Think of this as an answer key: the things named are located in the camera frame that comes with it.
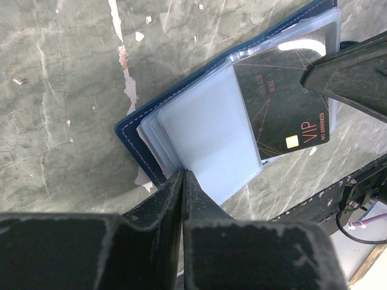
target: black card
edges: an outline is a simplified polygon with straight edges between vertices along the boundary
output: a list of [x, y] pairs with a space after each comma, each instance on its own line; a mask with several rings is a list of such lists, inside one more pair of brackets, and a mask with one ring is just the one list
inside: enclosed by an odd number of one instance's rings
[[234, 63], [263, 160], [329, 141], [328, 98], [300, 84], [324, 54], [317, 30]]

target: screw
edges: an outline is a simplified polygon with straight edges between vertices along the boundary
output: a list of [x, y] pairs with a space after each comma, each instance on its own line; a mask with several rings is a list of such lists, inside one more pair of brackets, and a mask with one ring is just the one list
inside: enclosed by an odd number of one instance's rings
[[359, 208], [359, 204], [356, 201], [351, 201], [348, 205], [354, 210], [357, 210]]

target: gold chip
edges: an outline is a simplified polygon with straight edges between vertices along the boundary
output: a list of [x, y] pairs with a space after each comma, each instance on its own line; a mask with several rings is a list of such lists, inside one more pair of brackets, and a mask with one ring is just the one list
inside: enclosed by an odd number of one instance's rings
[[286, 147], [288, 147], [288, 149], [297, 147], [298, 145], [299, 144], [298, 144], [298, 136], [297, 135], [290, 136], [290, 137], [286, 138]]

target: navy blue leather cover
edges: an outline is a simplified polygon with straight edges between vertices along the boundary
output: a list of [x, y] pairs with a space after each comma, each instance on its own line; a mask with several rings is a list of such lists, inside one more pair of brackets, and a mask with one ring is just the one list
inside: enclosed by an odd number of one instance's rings
[[352, 45], [358, 44], [358, 41], [348, 40], [348, 41], [341, 41], [340, 43], [340, 50], [344, 50], [348, 47], [351, 47]]
[[154, 185], [159, 189], [166, 178], [163, 175], [160, 166], [156, 162], [153, 154], [139, 137], [136, 128], [150, 112], [156, 109], [164, 102], [169, 101], [173, 96], [177, 95], [184, 88], [192, 84], [192, 82], [206, 75], [212, 69], [215, 69], [224, 62], [224, 60], [231, 54], [238, 51], [246, 50], [258, 43], [267, 40], [268, 38], [280, 33], [286, 28], [298, 23], [301, 19], [317, 16], [333, 7], [337, 7], [337, 0], [314, 0], [297, 12], [293, 13], [287, 19], [278, 23], [274, 27], [257, 35], [253, 39], [237, 45], [214, 58], [212, 61], [204, 65], [199, 70], [186, 77], [184, 80], [177, 83], [148, 104], [140, 109], [134, 111], [126, 118], [122, 119], [115, 126], [115, 133], [120, 138], [122, 143], [128, 148], [132, 156], [137, 160], [144, 172], [149, 176]]

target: marble surface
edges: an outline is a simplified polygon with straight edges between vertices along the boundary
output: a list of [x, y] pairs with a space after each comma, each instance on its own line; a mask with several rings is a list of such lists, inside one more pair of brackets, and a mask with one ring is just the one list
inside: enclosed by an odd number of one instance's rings
[[[2, 1], [0, 211], [122, 213], [144, 200], [138, 165], [114, 134], [131, 104], [139, 108], [307, 2]], [[339, 6], [342, 40], [387, 29], [384, 1]], [[226, 212], [272, 218], [385, 153], [385, 124], [345, 105], [337, 123], [312, 156], [308, 149], [266, 165]]]

